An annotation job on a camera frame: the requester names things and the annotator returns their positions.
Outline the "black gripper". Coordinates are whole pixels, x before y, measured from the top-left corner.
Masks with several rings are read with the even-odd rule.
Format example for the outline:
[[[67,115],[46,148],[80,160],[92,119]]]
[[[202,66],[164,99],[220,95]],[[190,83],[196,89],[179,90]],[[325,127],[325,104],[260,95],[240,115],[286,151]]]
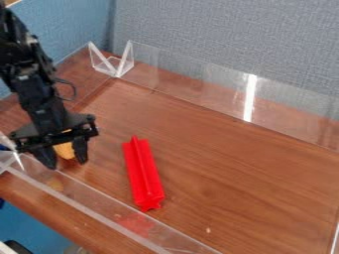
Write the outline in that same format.
[[[51,170],[58,167],[54,146],[71,142],[83,165],[88,160],[87,142],[98,135],[95,116],[71,112],[58,96],[38,98],[19,95],[19,102],[31,122],[10,134],[20,153],[34,154]]]

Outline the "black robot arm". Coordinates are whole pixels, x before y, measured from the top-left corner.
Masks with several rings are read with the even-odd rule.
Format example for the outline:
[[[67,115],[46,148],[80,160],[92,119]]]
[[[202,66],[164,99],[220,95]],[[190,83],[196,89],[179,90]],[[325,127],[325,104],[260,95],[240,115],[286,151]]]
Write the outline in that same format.
[[[31,123],[10,134],[20,153],[31,153],[43,165],[58,167],[55,147],[70,143],[78,161],[88,160],[87,142],[98,135],[95,116],[71,112],[56,84],[56,68],[39,38],[0,1],[0,79],[18,94]]]

